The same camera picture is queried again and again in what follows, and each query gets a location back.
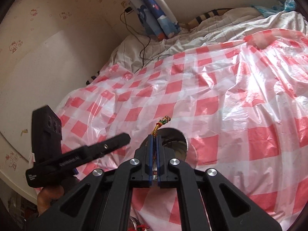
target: checkered tablecloth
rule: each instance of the checkered tablecloth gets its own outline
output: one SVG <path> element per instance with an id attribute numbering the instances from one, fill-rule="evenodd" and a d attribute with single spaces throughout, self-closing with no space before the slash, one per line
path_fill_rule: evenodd
<path id="1" fill-rule="evenodd" d="M 128 146 L 78 168 L 117 168 L 165 115 L 189 141 L 186 161 L 216 168 L 286 230 L 308 200 L 308 38 L 272 29 L 190 49 L 136 74 L 114 64 L 59 111 L 62 151 L 121 132 Z M 134 189 L 131 214 L 181 230 L 175 189 Z"/>

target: curtain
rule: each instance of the curtain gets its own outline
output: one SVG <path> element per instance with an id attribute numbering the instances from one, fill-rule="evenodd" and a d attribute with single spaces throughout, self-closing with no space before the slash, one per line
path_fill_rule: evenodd
<path id="1" fill-rule="evenodd" d="M 129 0 L 136 11 L 140 23 L 147 35 L 155 35 L 159 41 L 171 38 L 180 32 L 180 27 L 166 3 L 162 0 L 165 11 L 155 0 Z"/>

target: metal pivot bolt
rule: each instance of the metal pivot bolt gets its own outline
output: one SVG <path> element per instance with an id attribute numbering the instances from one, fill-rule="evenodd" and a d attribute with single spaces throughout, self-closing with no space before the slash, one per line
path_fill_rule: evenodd
<path id="1" fill-rule="evenodd" d="M 101 176 L 103 174 L 103 171 L 101 169 L 97 168 L 97 169 L 93 170 L 92 174 L 94 176 Z"/>
<path id="2" fill-rule="evenodd" d="M 178 165 L 178 164 L 180 164 L 180 160 L 178 160 L 177 158 L 173 158 L 173 159 L 170 160 L 170 163 L 172 165 Z"/>
<path id="3" fill-rule="evenodd" d="M 129 163 L 131 164 L 131 165 L 138 165 L 139 164 L 139 159 L 137 159 L 137 158 L 133 158 L 133 159 L 131 159 L 130 161 L 129 161 Z"/>
<path id="4" fill-rule="evenodd" d="M 215 176 L 217 175 L 217 170 L 216 169 L 213 169 L 213 168 L 210 168 L 208 171 L 207 171 L 208 175 L 209 176 Z"/>

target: white sheet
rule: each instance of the white sheet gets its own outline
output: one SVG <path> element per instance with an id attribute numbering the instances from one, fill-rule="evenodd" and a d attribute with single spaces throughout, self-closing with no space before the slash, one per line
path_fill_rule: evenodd
<path id="1" fill-rule="evenodd" d="M 300 13 L 280 12 L 264 18 L 254 8 L 235 8 L 223 16 L 215 16 L 203 21 L 191 32 L 182 29 L 181 33 L 174 38 L 161 42 L 151 40 L 145 50 L 144 66 L 151 61 L 157 61 L 187 49 L 238 40 L 271 28 L 293 29 L 307 34 L 307 23 Z M 138 36 L 138 39 L 144 45 L 149 42 L 148 37 Z M 133 35 L 130 35 L 113 51 L 108 66 L 118 63 L 135 73 L 142 67 L 142 59 L 139 57 L 142 49 L 143 46 Z"/>

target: hand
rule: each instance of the hand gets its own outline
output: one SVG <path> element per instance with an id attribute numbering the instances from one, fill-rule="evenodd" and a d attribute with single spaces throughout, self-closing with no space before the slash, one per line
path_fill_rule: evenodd
<path id="1" fill-rule="evenodd" d="M 47 209 L 50 208 L 50 203 L 52 200 L 58 200 L 64 194 L 64 189 L 62 186 L 46 186 L 38 194 L 38 213 L 41 215 Z"/>

